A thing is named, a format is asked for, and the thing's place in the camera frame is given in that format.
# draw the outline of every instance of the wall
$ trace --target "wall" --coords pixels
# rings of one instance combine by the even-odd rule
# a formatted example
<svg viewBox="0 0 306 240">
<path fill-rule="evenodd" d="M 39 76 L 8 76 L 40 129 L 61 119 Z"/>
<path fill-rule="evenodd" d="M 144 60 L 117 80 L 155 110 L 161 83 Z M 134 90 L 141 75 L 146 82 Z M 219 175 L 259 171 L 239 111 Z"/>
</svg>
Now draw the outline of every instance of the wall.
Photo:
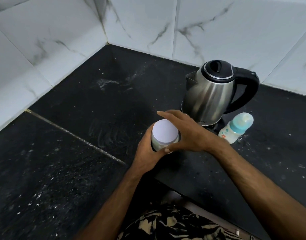
<svg viewBox="0 0 306 240">
<path fill-rule="evenodd" d="M 226 60 L 255 71 L 264 84 L 306 95 L 306 0 L 95 4 L 110 44 L 198 67 Z"/>
<path fill-rule="evenodd" d="M 0 130 L 107 42 L 93 0 L 13 3 L 0 11 Z"/>
</svg>

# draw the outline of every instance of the granite countertop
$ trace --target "granite countertop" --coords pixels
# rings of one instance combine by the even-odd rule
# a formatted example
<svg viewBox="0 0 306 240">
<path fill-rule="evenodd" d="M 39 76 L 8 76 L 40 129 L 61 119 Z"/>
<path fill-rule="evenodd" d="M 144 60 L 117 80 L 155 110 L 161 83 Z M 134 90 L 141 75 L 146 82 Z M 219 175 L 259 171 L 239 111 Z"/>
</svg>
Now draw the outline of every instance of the granite countertop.
<svg viewBox="0 0 306 240">
<path fill-rule="evenodd" d="M 131 165 L 156 111 L 179 109 L 196 67 L 107 45 L 0 132 L 0 239 L 70 239 Z M 233 147 L 306 206 L 306 97 L 260 86 L 239 111 L 254 125 Z M 207 211 L 268 239 L 207 153 L 174 152 L 152 177 Z"/>
</svg>

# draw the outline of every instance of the electric kettle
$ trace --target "electric kettle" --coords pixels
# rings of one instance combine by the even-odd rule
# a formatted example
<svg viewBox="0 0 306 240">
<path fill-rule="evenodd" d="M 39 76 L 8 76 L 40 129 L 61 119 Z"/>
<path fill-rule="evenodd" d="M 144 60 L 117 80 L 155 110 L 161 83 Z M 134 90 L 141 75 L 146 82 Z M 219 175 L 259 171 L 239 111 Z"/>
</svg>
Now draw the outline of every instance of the electric kettle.
<svg viewBox="0 0 306 240">
<path fill-rule="evenodd" d="M 232 102 L 238 84 L 246 85 L 244 93 Z M 186 75 L 186 94 L 181 109 L 199 125 L 216 124 L 223 114 L 247 104 L 259 88 L 255 72 L 233 67 L 223 60 L 211 60 Z"/>
</svg>

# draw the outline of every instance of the purple lid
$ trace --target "purple lid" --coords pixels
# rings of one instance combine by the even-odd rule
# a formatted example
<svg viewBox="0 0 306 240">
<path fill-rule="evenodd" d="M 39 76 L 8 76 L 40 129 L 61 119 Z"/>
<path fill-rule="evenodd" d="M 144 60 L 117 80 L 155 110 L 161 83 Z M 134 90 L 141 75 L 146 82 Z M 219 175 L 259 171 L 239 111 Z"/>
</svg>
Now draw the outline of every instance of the purple lid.
<svg viewBox="0 0 306 240">
<path fill-rule="evenodd" d="M 172 143 L 177 138 L 178 129 L 168 120 L 159 120 L 153 126 L 153 136 L 159 142 Z"/>
</svg>

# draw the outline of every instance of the patterned clothing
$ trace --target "patterned clothing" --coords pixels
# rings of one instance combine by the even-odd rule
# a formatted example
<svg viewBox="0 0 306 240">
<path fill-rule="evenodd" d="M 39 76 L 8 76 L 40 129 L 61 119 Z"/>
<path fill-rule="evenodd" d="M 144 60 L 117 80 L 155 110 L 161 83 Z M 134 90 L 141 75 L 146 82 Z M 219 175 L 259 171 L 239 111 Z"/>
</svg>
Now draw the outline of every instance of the patterned clothing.
<svg viewBox="0 0 306 240">
<path fill-rule="evenodd" d="M 164 204 L 129 225 L 117 240 L 227 240 L 237 235 L 189 210 Z"/>
</svg>

